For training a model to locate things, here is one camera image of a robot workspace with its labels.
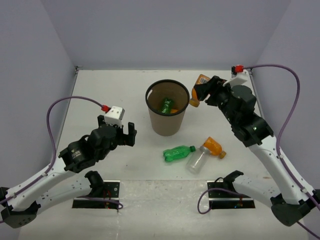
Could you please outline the orange bottle with label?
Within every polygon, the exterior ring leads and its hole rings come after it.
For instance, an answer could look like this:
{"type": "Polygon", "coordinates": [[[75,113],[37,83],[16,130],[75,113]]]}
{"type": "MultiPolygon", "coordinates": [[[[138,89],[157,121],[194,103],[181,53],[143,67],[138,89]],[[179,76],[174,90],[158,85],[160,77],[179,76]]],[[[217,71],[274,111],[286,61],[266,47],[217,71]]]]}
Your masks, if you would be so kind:
{"type": "MultiPolygon", "coordinates": [[[[207,83],[208,81],[210,80],[210,78],[208,76],[205,76],[203,74],[200,74],[195,82],[194,85],[201,85],[201,84],[205,84],[207,83]]],[[[193,107],[198,107],[200,105],[200,101],[198,100],[198,97],[197,97],[197,93],[196,93],[196,90],[195,88],[193,87],[192,88],[192,91],[191,91],[191,98],[189,100],[189,104],[193,107]]]]}

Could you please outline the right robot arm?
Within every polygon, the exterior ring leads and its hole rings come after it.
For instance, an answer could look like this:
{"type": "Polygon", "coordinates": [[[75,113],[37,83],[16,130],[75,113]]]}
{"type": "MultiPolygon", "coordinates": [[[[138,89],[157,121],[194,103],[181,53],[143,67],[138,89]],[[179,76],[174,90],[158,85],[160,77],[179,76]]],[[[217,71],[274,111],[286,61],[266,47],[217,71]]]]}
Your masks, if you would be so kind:
{"type": "Polygon", "coordinates": [[[244,85],[231,86],[213,76],[193,87],[198,101],[218,107],[231,125],[235,137],[264,165],[276,186],[251,180],[235,170],[223,179],[227,196],[245,195],[269,207],[276,219],[290,227],[320,205],[320,191],[297,172],[281,150],[268,123],[255,113],[256,97],[244,85]]]}

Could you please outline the clear plastic bottle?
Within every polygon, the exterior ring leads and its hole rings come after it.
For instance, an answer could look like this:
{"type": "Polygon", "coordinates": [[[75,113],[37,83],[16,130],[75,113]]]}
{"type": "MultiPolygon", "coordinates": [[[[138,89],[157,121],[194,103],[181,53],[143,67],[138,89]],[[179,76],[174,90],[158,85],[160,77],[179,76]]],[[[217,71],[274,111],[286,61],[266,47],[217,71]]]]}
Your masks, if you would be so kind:
{"type": "Polygon", "coordinates": [[[210,154],[211,152],[208,148],[200,146],[188,160],[186,168],[193,174],[199,174],[210,154]]]}

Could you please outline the green bottle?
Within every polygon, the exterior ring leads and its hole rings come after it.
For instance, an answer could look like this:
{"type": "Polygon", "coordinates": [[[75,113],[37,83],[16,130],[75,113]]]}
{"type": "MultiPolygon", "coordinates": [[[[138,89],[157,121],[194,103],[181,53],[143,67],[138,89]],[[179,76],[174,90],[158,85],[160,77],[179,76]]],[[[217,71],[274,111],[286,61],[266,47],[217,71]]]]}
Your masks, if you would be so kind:
{"type": "Polygon", "coordinates": [[[196,151],[196,147],[191,145],[191,146],[186,146],[186,145],[181,145],[174,147],[172,149],[166,149],[163,151],[163,157],[164,161],[167,163],[184,159],[186,158],[190,153],[193,153],[196,151]]]}
{"type": "Polygon", "coordinates": [[[160,107],[160,112],[162,114],[170,114],[174,105],[174,100],[171,98],[164,98],[160,107]]]}

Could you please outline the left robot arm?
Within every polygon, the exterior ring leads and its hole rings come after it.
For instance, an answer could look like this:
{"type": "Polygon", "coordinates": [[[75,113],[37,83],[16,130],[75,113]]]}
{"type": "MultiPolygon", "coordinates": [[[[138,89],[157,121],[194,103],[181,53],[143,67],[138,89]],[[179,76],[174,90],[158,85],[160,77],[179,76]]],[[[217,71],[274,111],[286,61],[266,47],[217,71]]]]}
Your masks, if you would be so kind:
{"type": "Polygon", "coordinates": [[[45,210],[73,198],[102,201],[104,181],[97,171],[88,171],[74,183],[59,186],[64,180],[104,160],[117,146],[134,146],[137,130],[128,123],[128,133],[123,125],[112,125],[102,115],[98,116],[98,128],[79,140],[70,143],[54,161],[25,182],[12,187],[1,187],[1,223],[13,229],[32,222],[45,210]]]}

